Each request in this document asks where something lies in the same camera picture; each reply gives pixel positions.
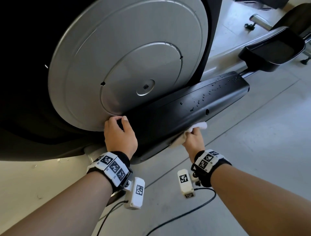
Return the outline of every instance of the towel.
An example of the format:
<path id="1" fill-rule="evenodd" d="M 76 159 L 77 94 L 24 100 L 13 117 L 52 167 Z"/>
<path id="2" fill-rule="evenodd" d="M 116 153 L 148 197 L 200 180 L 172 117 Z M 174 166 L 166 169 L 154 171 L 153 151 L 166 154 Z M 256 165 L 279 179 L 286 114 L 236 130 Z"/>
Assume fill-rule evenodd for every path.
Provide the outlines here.
<path id="1" fill-rule="evenodd" d="M 180 135 L 177 139 L 175 139 L 171 143 L 171 145 L 169 147 L 170 148 L 175 148 L 175 147 L 183 144 L 186 141 L 186 138 L 187 138 L 186 133 L 187 132 L 191 133 L 194 128 L 200 128 L 200 130 L 205 130 L 207 128 L 207 123 L 206 122 L 199 122 L 199 123 L 196 123 L 196 124 L 192 125 L 182 135 Z"/>

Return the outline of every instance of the forearm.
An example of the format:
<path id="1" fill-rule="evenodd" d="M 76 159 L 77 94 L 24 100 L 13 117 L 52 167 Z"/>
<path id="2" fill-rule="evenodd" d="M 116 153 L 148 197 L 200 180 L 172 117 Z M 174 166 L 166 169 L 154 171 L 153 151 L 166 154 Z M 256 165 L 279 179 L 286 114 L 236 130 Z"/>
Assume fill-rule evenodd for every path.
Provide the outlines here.
<path id="1" fill-rule="evenodd" d="M 7 230 L 9 235 L 91 235 L 110 196 L 110 182 L 91 172 Z"/>
<path id="2" fill-rule="evenodd" d="M 211 185 L 249 235 L 311 235 L 311 202 L 228 164 Z"/>

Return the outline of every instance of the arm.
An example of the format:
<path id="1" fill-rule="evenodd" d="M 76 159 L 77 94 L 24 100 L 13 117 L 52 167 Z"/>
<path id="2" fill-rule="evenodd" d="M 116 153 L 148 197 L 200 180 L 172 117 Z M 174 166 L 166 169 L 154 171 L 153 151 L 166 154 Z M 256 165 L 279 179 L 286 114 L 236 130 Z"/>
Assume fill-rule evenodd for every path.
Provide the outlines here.
<path id="1" fill-rule="evenodd" d="M 183 145 L 194 163 L 205 150 L 200 130 Z M 310 201 L 228 164 L 215 169 L 211 185 L 249 235 L 311 235 Z"/>
<path id="2" fill-rule="evenodd" d="M 137 149 L 137 139 L 124 116 L 122 131 L 114 116 L 105 122 L 108 151 L 121 151 L 129 158 Z M 11 235 L 91 235 L 110 196 L 112 186 L 104 175 L 91 172 L 52 198 L 3 233 Z"/>

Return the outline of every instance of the black cable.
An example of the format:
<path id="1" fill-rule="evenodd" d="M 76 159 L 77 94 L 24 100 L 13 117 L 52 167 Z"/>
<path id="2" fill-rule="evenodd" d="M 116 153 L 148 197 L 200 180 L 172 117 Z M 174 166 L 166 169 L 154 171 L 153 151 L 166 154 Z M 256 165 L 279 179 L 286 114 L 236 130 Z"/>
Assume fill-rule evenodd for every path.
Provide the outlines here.
<path id="1" fill-rule="evenodd" d="M 192 212 L 194 212 L 194 211 L 196 211 L 196 210 L 198 210 L 198 209 L 204 207 L 205 205 L 207 205 L 207 204 L 209 204 L 211 201 L 213 201 L 213 199 L 216 197 L 216 192 L 215 192 L 214 189 L 211 189 L 211 188 L 195 188 L 194 190 L 199 190 L 199 189 L 209 189 L 209 190 L 211 190 L 211 191 L 214 192 L 214 196 L 213 196 L 210 200 L 208 200 L 206 203 L 204 203 L 204 204 L 202 204 L 202 205 L 200 205 L 200 206 L 198 206 L 198 207 L 196 207 L 196 208 L 194 208 L 194 209 L 192 209 L 192 210 L 190 210 L 190 211 L 188 211 L 188 212 L 186 212 L 186 213 L 184 213 L 184 214 L 182 214 L 182 215 L 176 216 L 176 217 L 174 217 L 173 219 L 170 219 L 170 220 L 168 220 L 168 221 L 166 221 L 166 222 L 160 224 L 159 226 L 157 226 L 157 227 L 155 227 L 154 229 L 152 229 L 146 236 L 150 235 L 153 231 L 155 231 L 156 229 L 162 227 L 163 225 L 166 225 L 166 224 L 168 224 L 168 223 L 170 223 L 170 222 L 172 222 L 172 221 L 174 221 L 174 220 L 177 220 L 177 219 L 179 219 L 179 218 L 181 218 L 181 217 L 183 217 L 183 216 L 185 216 L 185 215 L 188 215 L 188 214 L 190 214 L 190 213 L 192 213 Z"/>
<path id="2" fill-rule="evenodd" d="M 128 202 L 128 201 L 121 201 L 121 202 L 118 202 L 118 203 L 108 212 L 108 214 L 106 215 L 104 221 L 101 223 L 101 226 L 100 226 L 99 231 L 98 231 L 98 233 L 97 233 L 96 236 L 99 235 L 99 232 L 100 232 L 101 228 L 103 227 L 105 221 L 107 220 L 108 215 L 114 210 L 114 208 L 115 208 L 117 205 L 120 205 L 121 203 L 127 203 L 127 202 Z"/>

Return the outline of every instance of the hand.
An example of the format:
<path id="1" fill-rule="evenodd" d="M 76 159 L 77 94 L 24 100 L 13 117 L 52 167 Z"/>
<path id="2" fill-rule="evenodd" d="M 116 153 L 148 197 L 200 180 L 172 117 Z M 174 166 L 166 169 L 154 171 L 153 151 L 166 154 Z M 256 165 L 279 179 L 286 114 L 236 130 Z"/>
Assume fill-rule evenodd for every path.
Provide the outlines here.
<path id="1" fill-rule="evenodd" d="M 199 151 L 205 150 L 204 140 L 200 128 L 194 128 L 191 133 L 186 133 L 186 141 L 183 146 L 189 154 L 190 160 L 194 163 L 194 158 Z"/>
<path id="2" fill-rule="evenodd" d="M 121 119 L 124 131 L 117 124 L 119 119 Z M 110 117 L 105 122 L 104 136 L 108 152 L 120 151 L 131 159 L 137 150 L 137 139 L 126 116 Z"/>

